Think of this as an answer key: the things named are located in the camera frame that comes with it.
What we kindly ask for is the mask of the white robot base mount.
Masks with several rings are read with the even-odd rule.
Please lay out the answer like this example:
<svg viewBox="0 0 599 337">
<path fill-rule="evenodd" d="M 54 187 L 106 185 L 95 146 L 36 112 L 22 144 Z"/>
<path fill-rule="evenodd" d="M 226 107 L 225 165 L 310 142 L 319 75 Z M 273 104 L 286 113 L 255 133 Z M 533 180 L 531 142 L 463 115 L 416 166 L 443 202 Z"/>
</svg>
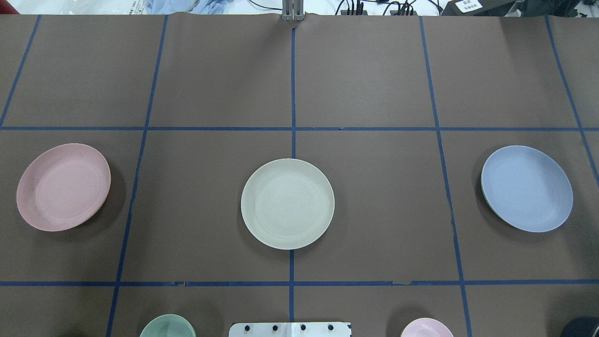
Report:
<svg viewBox="0 0 599 337">
<path fill-rule="evenodd" d="M 240 322 L 229 337 L 351 337 L 348 322 Z"/>
</svg>

